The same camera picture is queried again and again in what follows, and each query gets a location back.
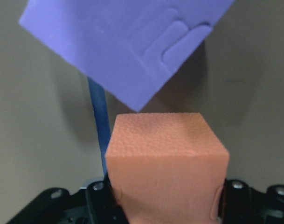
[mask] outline orange block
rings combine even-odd
[[[216,224],[228,161],[199,113],[118,115],[106,153],[130,224]]]

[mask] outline gray background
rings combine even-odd
[[[42,190],[101,176],[86,78],[0,0],[0,223]],[[109,93],[110,120],[129,112]],[[237,0],[144,112],[201,112],[230,151],[229,178],[284,183],[284,0]]]

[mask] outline silver screw head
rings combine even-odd
[[[235,189],[242,189],[243,188],[243,184],[239,181],[233,181],[232,182],[232,187]]]
[[[97,182],[96,184],[93,185],[93,190],[102,190],[104,188],[104,183],[102,182]]]
[[[276,187],[276,192],[277,192],[278,195],[283,195],[284,196],[284,188]]]
[[[56,190],[56,191],[54,191],[51,195],[50,195],[50,197],[51,197],[51,199],[55,199],[55,198],[59,198],[59,197],[61,197],[61,195],[62,195],[62,190]]]

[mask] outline blue line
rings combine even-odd
[[[90,97],[94,110],[94,117],[97,127],[98,142],[100,147],[101,161],[103,165],[104,174],[106,174],[105,152],[109,145],[111,131],[109,124],[109,117],[106,107],[104,89],[88,78],[88,85],[90,90]]]

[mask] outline blue strip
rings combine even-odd
[[[88,78],[90,97],[94,110],[94,117],[97,127],[98,142],[101,153],[101,161],[103,165],[104,174],[106,174],[105,152],[109,145],[111,131],[109,124],[109,117],[106,107],[104,89]]]

